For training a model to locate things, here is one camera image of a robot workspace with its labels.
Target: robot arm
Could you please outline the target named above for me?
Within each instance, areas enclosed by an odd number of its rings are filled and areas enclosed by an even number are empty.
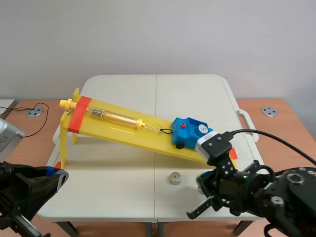
[[[0,119],[0,229],[12,228],[23,237],[42,237],[31,224],[39,209],[65,184],[66,171],[3,162],[24,133]]]
[[[197,177],[197,184],[207,199],[188,212],[188,217],[195,219],[211,206],[215,211],[224,206],[235,216],[248,212],[266,218],[270,222],[264,230],[266,237],[270,237],[268,231],[273,228],[289,237],[316,236],[316,168],[300,167],[274,173],[255,160],[244,171],[238,171],[229,157],[232,148],[229,140],[233,135],[234,132],[211,132],[198,140],[196,150],[208,165],[216,168]],[[300,154],[316,163],[303,152]],[[261,169],[269,174],[257,173]]]

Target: table handle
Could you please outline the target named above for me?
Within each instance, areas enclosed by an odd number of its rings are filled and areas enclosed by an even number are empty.
[[[245,110],[239,109],[239,110],[236,111],[236,113],[237,113],[238,116],[243,118],[247,128],[249,128],[249,129],[256,129],[255,125],[253,125],[253,122],[252,122],[249,114]],[[259,134],[257,134],[257,133],[250,133],[250,135],[252,136],[252,140],[254,142],[257,142],[259,140]]]

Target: yellow support leg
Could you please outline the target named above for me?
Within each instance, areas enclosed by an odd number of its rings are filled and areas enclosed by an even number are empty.
[[[74,95],[73,95],[73,101],[75,102],[78,102],[80,99],[80,96],[79,96],[79,88],[77,87],[74,91]]]
[[[67,112],[64,112],[60,119],[60,164],[61,168],[65,168],[67,160],[67,128],[65,128],[65,120],[67,119]]]
[[[73,133],[73,144],[76,144],[77,138],[78,138],[78,134]]]

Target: wooden table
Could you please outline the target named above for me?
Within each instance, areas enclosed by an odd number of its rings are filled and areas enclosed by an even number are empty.
[[[304,128],[303,124],[291,110],[289,105],[282,99],[239,99],[237,100],[239,107],[246,110],[259,130],[270,132],[280,138],[285,139],[289,143],[297,146],[305,153],[313,156],[316,154],[316,142]],[[55,146],[52,142],[52,136],[59,124],[59,118],[63,113],[63,109],[59,108],[57,100],[28,100],[21,101],[18,107],[32,107],[37,102],[44,102],[49,106],[49,115],[45,127],[38,134],[25,138],[18,147],[6,160],[11,163],[28,164],[32,166],[46,165],[50,154]],[[262,106],[275,107],[279,115],[274,118],[263,115],[260,111]],[[16,125],[18,128],[29,135],[37,131],[45,120],[45,116],[36,118],[27,118],[25,111],[12,112],[6,119],[8,122]],[[301,157],[299,154],[290,150],[286,146],[272,140],[268,137],[261,136],[257,143],[259,152],[266,165],[273,170],[311,166],[311,164]],[[32,221],[43,233],[50,232],[52,237],[68,237],[67,234],[55,223],[46,222],[39,217],[35,217]],[[123,228],[119,223],[79,223],[77,230],[81,237],[90,236],[129,236],[140,237],[146,236],[145,227],[140,223],[125,223]],[[165,237],[232,237],[232,230],[236,227],[237,222],[174,222],[166,225]],[[252,224],[242,237],[263,237],[263,227],[267,222],[256,222]],[[271,231],[274,237],[282,237],[278,231]],[[0,231],[0,237],[18,236],[11,229]]]

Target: white folding table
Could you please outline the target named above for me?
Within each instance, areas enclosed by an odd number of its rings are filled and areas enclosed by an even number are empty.
[[[240,129],[238,116],[254,128],[249,115],[239,109],[227,82],[216,75],[96,76],[85,83],[81,95],[170,121],[192,117],[218,132]],[[60,159],[58,136],[59,129],[47,165],[53,166]],[[257,135],[250,134],[239,134],[233,139],[238,169],[244,169],[254,159],[262,163],[255,146],[257,140]],[[209,170],[206,164],[85,136],[79,136],[75,145],[70,142],[65,167],[70,177],[38,212],[70,235],[76,235],[70,221],[189,221],[186,212],[205,199],[198,192],[195,179]],[[170,184],[168,177],[172,172],[182,175],[180,185]],[[209,208],[196,220],[260,218],[248,213],[236,217],[227,208],[218,212]],[[159,227],[161,236],[163,225]]]

